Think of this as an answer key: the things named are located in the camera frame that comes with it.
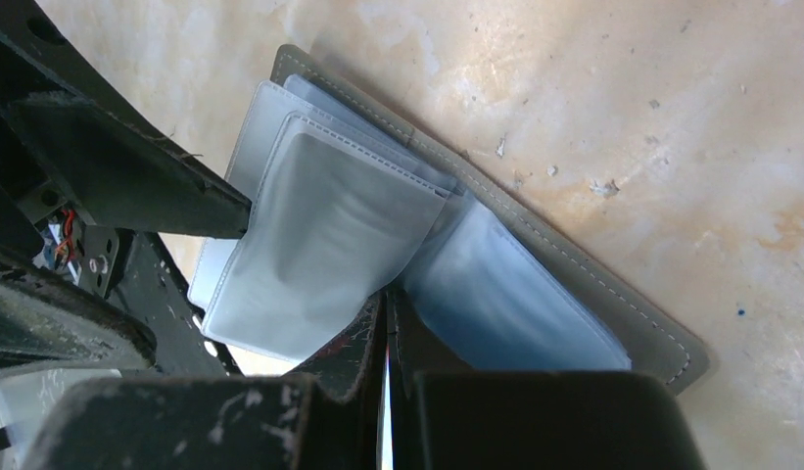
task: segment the white scratch mark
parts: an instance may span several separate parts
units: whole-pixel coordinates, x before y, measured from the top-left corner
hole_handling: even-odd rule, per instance
[[[292,402],[292,388],[288,385],[284,385],[282,389],[280,389],[280,404],[282,406],[289,406],[289,403]]]
[[[258,392],[257,390],[249,390],[246,394],[246,407],[252,406],[253,404],[261,404],[263,402],[263,395]]]
[[[287,412],[281,414],[280,417],[277,418],[277,421],[279,423],[294,421],[296,416],[298,416],[298,407],[297,406],[289,408],[289,410]]]
[[[246,393],[241,392],[240,394],[237,394],[234,397],[227,399],[222,404],[220,410],[217,412],[217,422],[216,424],[214,424],[213,429],[211,429],[208,434],[208,439],[212,444],[219,445],[222,443],[222,435],[224,432],[224,430],[222,429],[222,423],[223,421],[225,421],[225,412],[228,411],[228,408],[232,404],[242,400],[245,397]]]
[[[179,444],[173,449],[173,456],[177,457],[179,454],[185,451],[185,448],[188,447],[188,441],[180,441]]]
[[[511,183],[511,188],[513,188],[514,190],[519,191],[520,188],[523,187],[523,184],[525,182],[524,179],[525,178],[523,178],[523,175],[518,170],[515,169],[514,170],[514,181]]]
[[[508,138],[508,132],[505,132],[505,135],[499,139],[499,145],[497,146],[497,156],[502,158],[505,155],[505,139]]]
[[[596,195],[603,196],[604,199],[609,199],[621,192],[621,188],[615,184],[614,179],[603,185],[597,184],[597,181],[592,180],[589,189]]]
[[[710,238],[712,236],[713,236],[713,232],[711,232],[710,230],[705,230],[704,233],[701,234],[701,237],[698,239],[698,241],[695,242],[695,244],[694,244],[695,248],[698,249],[699,247],[701,247],[701,245],[705,241],[707,241],[708,238]]]
[[[261,424],[260,427],[270,435],[280,438],[280,440],[283,441],[283,449],[288,453],[292,453],[295,447],[295,433],[288,429],[276,428],[269,424]]]
[[[214,426],[214,429],[209,431],[209,441],[212,444],[220,445],[222,443],[222,421],[217,421],[217,424]]]
[[[799,353],[799,350],[797,348],[793,349],[793,353],[796,354],[796,356],[799,357],[799,361],[804,364],[804,358],[802,357],[802,354]]]

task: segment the debris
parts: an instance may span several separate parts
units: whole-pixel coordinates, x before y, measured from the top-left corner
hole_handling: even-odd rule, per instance
[[[497,146],[497,156],[502,158],[505,155],[505,139],[508,138],[508,133],[505,132],[505,135],[499,139],[499,145]]]
[[[514,191],[519,191],[520,188],[523,187],[523,175],[518,171],[514,170],[514,181],[511,182],[511,188]]]
[[[614,179],[603,185],[597,184],[597,181],[592,180],[589,189],[596,195],[603,196],[604,199],[609,199],[621,192],[621,188],[615,184]]]

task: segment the concrete floor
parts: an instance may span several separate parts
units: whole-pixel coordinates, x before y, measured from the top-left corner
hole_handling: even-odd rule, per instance
[[[804,0],[41,4],[219,174],[277,47],[310,51],[704,339],[680,402],[712,468],[804,468]]]

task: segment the black metal frame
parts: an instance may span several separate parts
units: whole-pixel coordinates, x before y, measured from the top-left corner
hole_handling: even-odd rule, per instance
[[[33,224],[64,205],[81,219],[83,290],[29,263]],[[32,0],[0,2],[0,378],[126,378],[67,393],[25,468],[374,468],[387,358],[396,468],[703,466],[656,381],[473,370],[394,289],[286,376],[226,377],[242,374],[225,346],[206,351],[203,312],[156,232],[238,238],[250,205]]]

